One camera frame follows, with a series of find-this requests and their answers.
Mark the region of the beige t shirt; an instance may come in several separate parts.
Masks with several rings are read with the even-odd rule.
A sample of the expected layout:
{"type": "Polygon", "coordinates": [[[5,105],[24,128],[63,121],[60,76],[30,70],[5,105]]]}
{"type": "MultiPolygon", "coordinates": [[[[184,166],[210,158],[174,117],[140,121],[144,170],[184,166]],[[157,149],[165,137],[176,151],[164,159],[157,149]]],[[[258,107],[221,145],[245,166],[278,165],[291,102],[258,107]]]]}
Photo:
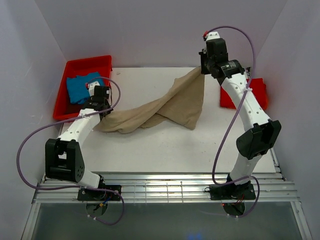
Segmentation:
{"type": "Polygon", "coordinates": [[[170,120],[189,130],[196,128],[203,110],[205,76],[198,66],[176,78],[161,98],[129,110],[113,111],[95,127],[100,132],[129,134],[170,120]]]}

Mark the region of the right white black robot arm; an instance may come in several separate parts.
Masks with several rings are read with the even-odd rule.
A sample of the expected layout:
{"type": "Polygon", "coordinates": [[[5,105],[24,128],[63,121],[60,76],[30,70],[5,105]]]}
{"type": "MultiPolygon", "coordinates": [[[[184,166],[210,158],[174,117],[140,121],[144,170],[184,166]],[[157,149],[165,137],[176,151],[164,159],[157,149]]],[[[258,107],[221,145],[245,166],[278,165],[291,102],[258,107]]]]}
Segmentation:
{"type": "Polygon", "coordinates": [[[211,200],[256,198],[251,175],[258,161],[271,149],[281,131],[278,120],[264,112],[252,90],[247,86],[245,69],[237,60],[230,60],[227,45],[219,34],[204,37],[205,48],[199,52],[201,73],[211,75],[229,95],[243,124],[244,133],[236,140],[238,157],[226,183],[209,186],[211,200]]]}

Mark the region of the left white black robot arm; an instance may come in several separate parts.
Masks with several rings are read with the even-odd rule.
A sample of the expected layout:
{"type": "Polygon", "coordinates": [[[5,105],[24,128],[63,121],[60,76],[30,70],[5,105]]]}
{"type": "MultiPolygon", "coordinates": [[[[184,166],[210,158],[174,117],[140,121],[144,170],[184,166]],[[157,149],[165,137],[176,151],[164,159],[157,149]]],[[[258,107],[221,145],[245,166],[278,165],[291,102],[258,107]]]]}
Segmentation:
{"type": "Polygon", "coordinates": [[[85,167],[81,147],[89,133],[110,111],[111,88],[97,81],[89,85],[90,97],[83,104],[78,116],[68,129],[56,139],[45,143],[45,174],[50,179],[67,181],[89,187],[88,193],[100,200],[106,195],[106,187],[100,184],[101,177],[85,167]]]}

